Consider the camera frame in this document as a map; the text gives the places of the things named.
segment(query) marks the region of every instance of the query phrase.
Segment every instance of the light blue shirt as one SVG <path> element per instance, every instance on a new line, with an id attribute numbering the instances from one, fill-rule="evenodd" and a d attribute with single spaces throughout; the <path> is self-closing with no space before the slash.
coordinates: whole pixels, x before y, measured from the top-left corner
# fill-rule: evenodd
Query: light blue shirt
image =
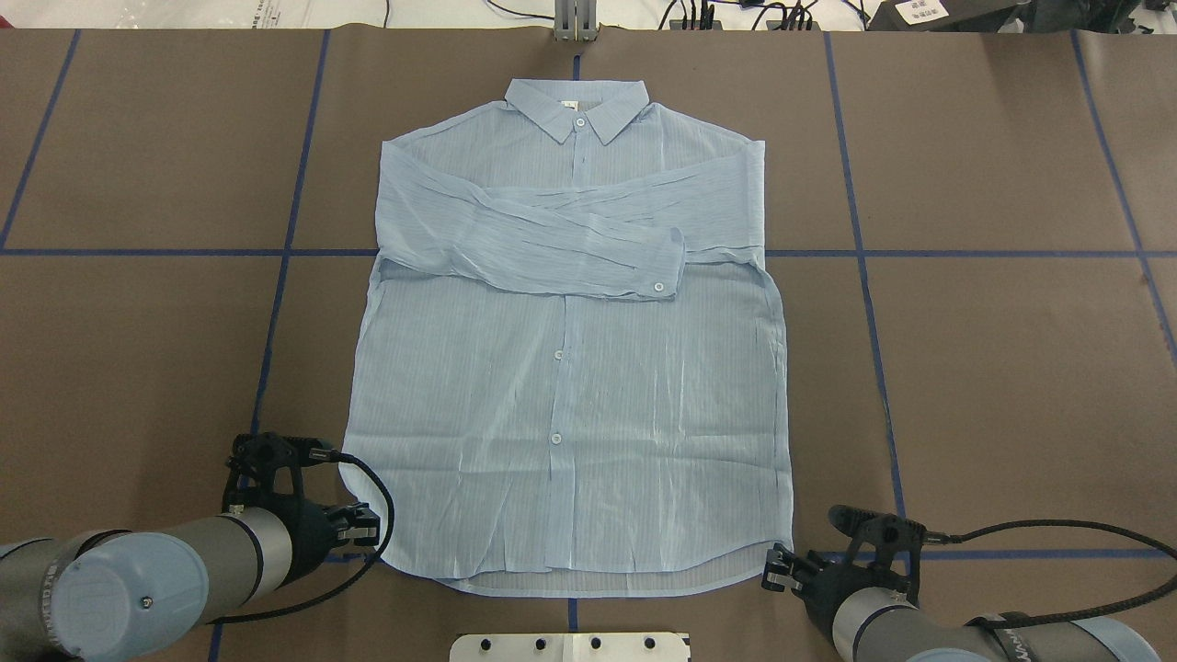
<path id="1" fill-rule="evenodd" d="M 344 448 L 395 499 L 388 563 L 663 596 L 792 547 L 763 143 L 641 82 L 516 80 L 385 143 L 375 226 Z"/>

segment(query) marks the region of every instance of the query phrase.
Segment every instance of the striped shirt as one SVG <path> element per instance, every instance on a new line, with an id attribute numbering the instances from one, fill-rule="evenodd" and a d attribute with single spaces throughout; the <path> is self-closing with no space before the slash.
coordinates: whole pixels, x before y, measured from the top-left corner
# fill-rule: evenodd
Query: striped shirt
<path id="1" fill-rule="evenodd" d="M 763 143 L 641 82 L 516 80 L 384 144 L 375 227 L 344 448 L 395 499 L 388 563 L 665 596 L 792 547 Z"/>

